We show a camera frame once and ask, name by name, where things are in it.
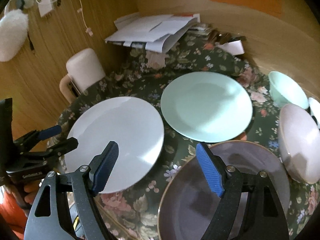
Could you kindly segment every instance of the blue gripper pad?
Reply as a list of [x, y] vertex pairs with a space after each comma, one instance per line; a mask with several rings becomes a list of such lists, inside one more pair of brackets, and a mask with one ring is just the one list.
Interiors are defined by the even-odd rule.
[[97, 195], [107, 184], [111, 171], [119, 156], [118, 144], [110, 141], [102, 154], [97, 155], [90, 162], [89, 179], [92, 182], [92, 192]]
[[215, 192], [218, 197], [222, 197], [224, 188], [222, 185], [221, 174], [200, 143], [196, 146], [196, 157], [211, 191]]
[[55, 125], [53, 127], [40, 131], [38, 134], [38, 139], [40, 141], [44, 141], [55, 135], [58, 135], [61, 132], [62, 132], [61, 126]]

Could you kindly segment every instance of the bowl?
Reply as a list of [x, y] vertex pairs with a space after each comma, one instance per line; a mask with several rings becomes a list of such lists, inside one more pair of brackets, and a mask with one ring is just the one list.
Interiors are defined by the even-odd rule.
[[309, 184], [320, 179], [320, 131], [307, 111], [294, 104], [280, 110], [278, 142], [292, 179]]
[[270, 81], [270, 96], [279, 108], [289, 103], [300, 106], [303, 109], [309, 107], [305, 92], [292, 78], [278, 71], [271, 71], [268, 77]]
[[314, 98], [309, 98], [310, 114], [314, 117], [317, 122], [318, 128], [320, 129], [320, 103]]

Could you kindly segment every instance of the beige wall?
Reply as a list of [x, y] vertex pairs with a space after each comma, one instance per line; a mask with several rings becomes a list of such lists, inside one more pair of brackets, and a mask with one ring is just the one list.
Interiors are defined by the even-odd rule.
[[13, 97], [13, 134], [19, 137], [32, 129], [54, 125], [67, 107], [59, 91], [66, 75], [65, 63], [75, 53], [91, 47], [106, 72], [115, 70], [124, 60], [124, 49], [107, 45], [104, 38], [115, 31], [113, 21], [137, 11], [133, 0], [82, 0], [86, 23], [94, 33], [85, 33], [79, 0], [62, 0], [60, 7], [47, 18], [41, 18], [37, 5], [29, 15], [28, 41], [14, 59], [0, 62], [0, 98]]
[[137, 0], [141, 14], [200, 13], [202, 22], [247, 37], [245, 51], [263, 72], [278, 70], [320, 97], [320, 26], [304, 0], [282, 0], [280, 19], [210, 0]]

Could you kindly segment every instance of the table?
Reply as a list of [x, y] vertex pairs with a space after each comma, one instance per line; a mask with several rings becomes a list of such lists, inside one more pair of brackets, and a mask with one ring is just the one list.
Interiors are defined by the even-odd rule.
[[[58, 124], [63, 132], [52, 139], [65, 139], [75, 121], [93, 105], [118, 96], [133, 96], [151, 103], [161, 114], [160, 99], [164, 88], [175, 78], [192, 71], [214, 71], [234, 77], [249, 93], [253, 104], [252, 122], [237, 139], [257, 142], [281, 161], [277, 142], [279, 108], [268, 93], [269, 80], [258, 68], [201, 37], [185, 34], [167, 55], [152, 55], [144, 49], [132, 49], [120, 73], [96, 82], [85, 90], [61, 114]], [[150, 172], [134, 186], [117, 193], [101, 194], [96, 203], [107, 228], [119, 239], [159, 239], [157, 216], [161, 196], [184, 163], [195, 156], [198, 143], [180, 135], [163, 119], [164, 146]], [[290, 239], [303, 229], [315, 210], [320, 183], [309, 185], [289, 177], [291, 200], [287, 213]]]

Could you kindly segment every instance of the finger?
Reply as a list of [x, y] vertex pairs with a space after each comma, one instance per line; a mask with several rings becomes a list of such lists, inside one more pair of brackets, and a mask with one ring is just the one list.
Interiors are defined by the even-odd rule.
[[24, 191], [27, 193], [36, 191], [39, 189], [40, 180], [30, 182], [24, 186]]
[[38, 193], [37, 191], [29, 193], [24, 197], [24, 201], [29, 204], [32, 204], [36, 198], [37, 193]]

